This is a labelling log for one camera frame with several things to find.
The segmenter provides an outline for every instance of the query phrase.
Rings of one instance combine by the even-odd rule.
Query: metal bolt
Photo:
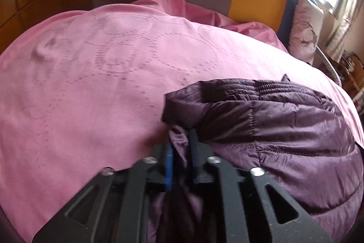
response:
[[[143,158],[143,163],[145,164],[156,164],[158,163],[158,160],[156,157],[145,157]]]
[[[219,164],[219,163],[221,163],[221,158],[216,157],[216,156],[212,156],[212,157],[208,157],[207,161],[210,164]]]
[[[250,170],[250,173],[254,176],[262,176],[265,172],[260,167],[255,167]]]
[[[103,176],[111,176],[114,174],[114,169],[110,167],[105,167],[104,169],[101,170],[101,174]]]

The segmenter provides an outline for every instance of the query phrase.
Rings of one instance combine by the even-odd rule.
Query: pink blanket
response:
[[[165,137],[163,95],[198,80],[288,74],[332,98],[363,144],[349,96],[271,29],[184,0],[53,16],[17,38],[0,68],[0,203],[26,242],[102,167],[148,155]]]

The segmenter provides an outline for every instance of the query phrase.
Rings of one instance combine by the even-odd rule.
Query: curtain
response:
[[[350,31],[353,21],[358,16],[362,4],[363,0],[348,0],[339,27],[326,48],[326,53],[336,62],[339,62],[343,55],[345,49],[345,36]]]

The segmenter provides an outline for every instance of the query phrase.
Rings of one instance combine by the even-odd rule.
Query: white pillowcase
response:
[[[324,12],[310,0],[298,0],[289,36],[289,53],[312,65]]]

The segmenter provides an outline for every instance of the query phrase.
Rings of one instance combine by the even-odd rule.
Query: quilted fabric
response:
[[[263,168],[336,243],[353,225],[363,197],[360,150],[329,98],[284,80],[213,80],[167,94],[163,120],[179,126],[170,135],[181,158],[177,164],[184,164],[177,172],[185,171],[189,157],[183,129],[196,128],[200,141],[235,167]],[[193,242],[208,224],[201,215],[207,209],[188,192],[184,174],[177,174],[177,193],[172,191],[163,220],[178,217],[166,233],[179,230],[181,242]],[[179,210],[183,201],[190,203]]]

